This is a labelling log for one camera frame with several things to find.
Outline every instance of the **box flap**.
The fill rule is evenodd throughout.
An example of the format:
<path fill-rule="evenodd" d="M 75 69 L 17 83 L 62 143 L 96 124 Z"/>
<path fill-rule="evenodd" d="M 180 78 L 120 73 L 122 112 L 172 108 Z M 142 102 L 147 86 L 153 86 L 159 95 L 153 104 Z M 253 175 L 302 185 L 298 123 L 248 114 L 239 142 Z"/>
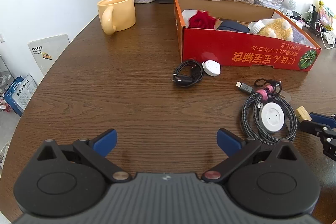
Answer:
<path fill-rule="evenodd" d="M 271 18 L 274 10 L 234 0 L 175 0 L 181 12 L 186 9 L 204 10 L 215 18 L 225 18 L 238 22 L 250 23 Z"/>
<path fill-rule="evenodd" d="M 178 40 L 178 47 L 180 50 L 180 58 L 182 61 L 182 52 L 183 52 L 183 30 L 185 28 L 185 22 L 182 17 L 182 12 L 179 7 L 179 3 L 177 0 L 174 0 L 174 15 L 175 15 L 175 23 L 176 23 L 176 30 L 177 30 L 177 40 Z"/>
<path fill-rule="evenodd" d="M 272 16 L 272 18 L 284 18 L 284 19 L 286 19 L 290 23 L 290 25 L 292 26 L 292 28 L 295 28 L 297 31 L 299 31 L 306 38 L 306 40 L 308 40 L 308 42 L 311 43 L 311 45 L 307 45 L 308 47 L 314 47 L 314 48 L 321 49 L 320 45 L 317 44 L 314 39 L 312 39 L 304 30 L 302 30 L 293 21 L 288 20 L 288 18 L 285 15 L 283 15 L 282 13 L 280 13 L 279 11 L 275 10 L 274 11 L 274 15 Z"/>

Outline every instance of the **wooden table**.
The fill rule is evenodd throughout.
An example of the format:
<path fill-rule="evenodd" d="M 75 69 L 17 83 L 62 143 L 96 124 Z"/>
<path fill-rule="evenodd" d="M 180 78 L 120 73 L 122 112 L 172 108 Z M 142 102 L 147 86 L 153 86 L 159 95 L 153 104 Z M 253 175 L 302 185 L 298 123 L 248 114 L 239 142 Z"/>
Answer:
<path fill-rule="evenodd" d="M 237 81 L 282 80 L 294 108 L 304 104 L 308 112 L 330 115 L 336 112 L 335 60 L 336 50 L 323 49 L 309 73 L 222 67 L 218 77 L 180 89 L 171 82 L 180 63 L 172 5 L 136 5 L 136 24 L 113 36 L 103 33 L 96 17 L 44 77 L 16 128 L 1 176 L 0 210 L 10 221 L 21 214 L 13 184 L 48 138 L 68 144 L 115 128 L 118 144 L 108 159 L 124 170 L 201 174 L 226 157 L 216 144 L 219 128 L 243 137 L 239 111 L 246 95 Z M 315 136 L 298 132 L 294 144 L 321 183 L 314 216 L 331 223 L 336 163 Z"/>

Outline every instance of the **plush toy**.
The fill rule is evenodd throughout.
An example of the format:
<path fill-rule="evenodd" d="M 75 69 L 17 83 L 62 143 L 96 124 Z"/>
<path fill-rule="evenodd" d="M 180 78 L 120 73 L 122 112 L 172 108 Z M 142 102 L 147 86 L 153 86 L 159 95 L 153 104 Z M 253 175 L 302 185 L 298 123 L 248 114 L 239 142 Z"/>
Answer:
<path fill-rule="evenodd" d="M 293 30 L 290 23 L 283 18 L 263 19 L 249 25 L 250 33 L 263 35 L 265 37 L 279 38 L 293 41 Z"/>

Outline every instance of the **blue book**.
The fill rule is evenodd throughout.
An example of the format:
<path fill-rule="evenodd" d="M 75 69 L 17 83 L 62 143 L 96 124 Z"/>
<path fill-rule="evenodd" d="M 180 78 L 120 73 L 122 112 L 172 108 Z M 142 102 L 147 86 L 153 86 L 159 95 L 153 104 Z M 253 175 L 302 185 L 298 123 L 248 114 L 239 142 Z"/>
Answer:
<path fill-rule="evenodd" d="M 17 77 L 14 80 L 14 82 L 11 84 L 11 86 L 7 89 L 5 94 L 3 95 L 4 99 L 10 105 L 10 107 L 15 111 L 16 114 L 19 114 L 20 116 L 22 116 L 22 112 L 20 111 L 16 103 L 14 102 L 12 95 L 17 89 L 17 87 L 21 84 L 22 81 L 23 81 L 22 76 Z"/>

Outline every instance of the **red cardboard box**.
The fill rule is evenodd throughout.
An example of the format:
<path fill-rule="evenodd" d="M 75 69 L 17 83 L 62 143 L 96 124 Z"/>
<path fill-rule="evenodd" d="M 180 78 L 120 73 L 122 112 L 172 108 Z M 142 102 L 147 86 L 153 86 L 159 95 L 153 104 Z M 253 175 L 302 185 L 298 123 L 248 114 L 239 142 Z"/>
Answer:
<path fill-rule="evenodd" d="M 305 36 L 306 44 L 257 34 L 187 28 L 182 17 L 186 9 L 208 11 L 216 19 L 248 25 L 266 18 L 284 18 Z M 214 60 L 222 66 L 266 65 L 278 69 L 309 71 L 321 52 L 320 46 L 280 12 L 233 0 L 174 0 L 181 60 Z"/>

